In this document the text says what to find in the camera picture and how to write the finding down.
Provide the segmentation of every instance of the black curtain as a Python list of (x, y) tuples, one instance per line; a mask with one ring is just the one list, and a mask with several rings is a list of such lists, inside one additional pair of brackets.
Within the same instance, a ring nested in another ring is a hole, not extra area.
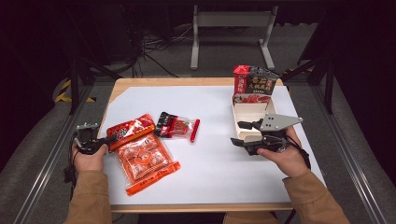
[(0, 3), (1, 170), (54, 107), (53, 91), (67, 75), (68, 62), (42, 15), (34, 1)]
[(377, 160), (396, 186), (393, 144), (396, 83), (396, 4), (365, 1), (346, 25), (346, 43), (335, 55), (335, 75)]

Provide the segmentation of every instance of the cardboard box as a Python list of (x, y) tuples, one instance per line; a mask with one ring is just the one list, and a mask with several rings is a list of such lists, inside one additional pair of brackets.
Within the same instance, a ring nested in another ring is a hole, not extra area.
[(234, 104), (233, 105), (233, 120), (235, 122), (236, 136), (237, 138), (244, 140), (248, 135), (262, 135), (259, 130), (252, 129), (240, 129), (238, 127), (238, 121), (258, 121), (262, 119), (265, 113), (276, 114), (276, 109), (272, 99), (267, 103), (263, 104)]
[(237, 65), (233, 69), (233, 102), (268, 103), (279, 75), (259, 66)]

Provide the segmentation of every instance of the white table surface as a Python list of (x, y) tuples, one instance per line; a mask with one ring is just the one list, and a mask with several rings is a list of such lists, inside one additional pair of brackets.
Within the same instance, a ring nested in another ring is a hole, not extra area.
[[(231, 143), (230, 137), (236, 137), (232, 94), (233, 86), (131, 87), (109, 104), (101, 137), (106, 136), (107, 128), (145, 113), (155, 122), (163, 111), (201, 120), (194, 143), (163, 139), (174, 160), (180, 162), (180, 170), (133, 196), (125, 192), (117, 155), (107, 153), (110, 204), (289, 203), (282, 182), (285, 175), (276, 165), (261, 156), (249, 156)], [(276, 86), (272, 97), (278, 114), (297, 117), (286, 87)], [(313, 173), (324, 183), (302, 125), (296, 124), (294, 129), (310, 155)]]

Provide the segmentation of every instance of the person's right hand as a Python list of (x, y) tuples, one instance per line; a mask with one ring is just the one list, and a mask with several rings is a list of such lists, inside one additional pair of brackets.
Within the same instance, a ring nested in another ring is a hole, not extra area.
[[(301, 146), (301, 141), (297, 137), (293, 127), (289, 127), (286, 130), (286, 135)], [(273, 152), (265, 148), (259, 148), (257, 150), (257, 154), (276, 163), (280, 171), (289, 177), (301, 175), (308, 169), (299, 150), (293, 146), (288, 146), (286, 150), (281, 153)]]

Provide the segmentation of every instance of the metal frame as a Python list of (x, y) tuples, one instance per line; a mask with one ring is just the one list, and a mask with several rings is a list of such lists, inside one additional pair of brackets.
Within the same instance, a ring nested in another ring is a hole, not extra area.
[(370, 216), (370, 219), (373, 223), (383, 223), (387, 224), (387, 220), (385, 219), (381, 208), (376, 202), (375, 196), (373, 194), (372, 188), (367, 181), (367, 178), (361, 169), (359, 163), (355, 160), (352, 155), (351, 149), (347, 144), (347, 140), (344, 138), (340, 127), (338, 126), (335, 117), (332, 114), (329, 114), (327, 107), (323, 104), (323, 99), (325, 96), (320, 90), (319, 86), (312, 86), (311, 88), (313, 94), (315, 95), (315, 99), (320, 105), (321, 112), (326, 117), (328, 125), (332, 130), (332, 134), (334, 136), (334, 140), (337, 144), (338, 152), (340, 153), (341, 158), (346, 165), (346, 168), (350, 174), (350, 177), (355, 184), (356, 190), (361, 196), (361, 201), (366, 207), (367, 213)]
[[(90, 95), (92, 88), (93, 86), (83, 87), (82, 93), (79, 96), (78, 100), (80, 102), (85, 102), (85, 100)], [(29, 195), (26, 197), (26, 200), (24, 201), (23, 206), (21, 207), (20, 212), (15, 217), (13, 223), (15, 224), (28, 223), (29, 218), (35, 209), (35, 206), (38, 203), (38, 200), (40, 199), (45, 187), (47, 186), (47, 183), (50, 180), (52, 172), (55, 169), (56, 163), (58, 162), (59, 158), (62, 155), (62, 149), (65, 146), (68, 146), (69, 134), (73, 129), (75, 129), (79, 113), (81, 112), (83, 106), (84, 104), (76, 104), (75, 113), (70, 114), (69, 117), (67, 118), (62, 128), (62, 131), (59, 134), (58, 139), (56, 140), (55, 145), (53, 146), (46, 162), (44, 163), (43, 168), (38, 173), (35, 179), (35, 183), (33, 184), (29, 192)]]
[(268, 42), (274, 27), (277, 7), (273, 7), (272, 11), (198, 11), (198, 6), (194, 6), (193, 14), (193, 43), (191, 54), (191, 70), (198, 69), (199, 55), (199, 27), (216, 27), (216, 26), (239, 26), (239, 27), (263, 27), (266, 28), (265, 37), (259, 39), (259, 45), (262, 49), (267, 68), (274, 70), (274, 62), (268, 50)]

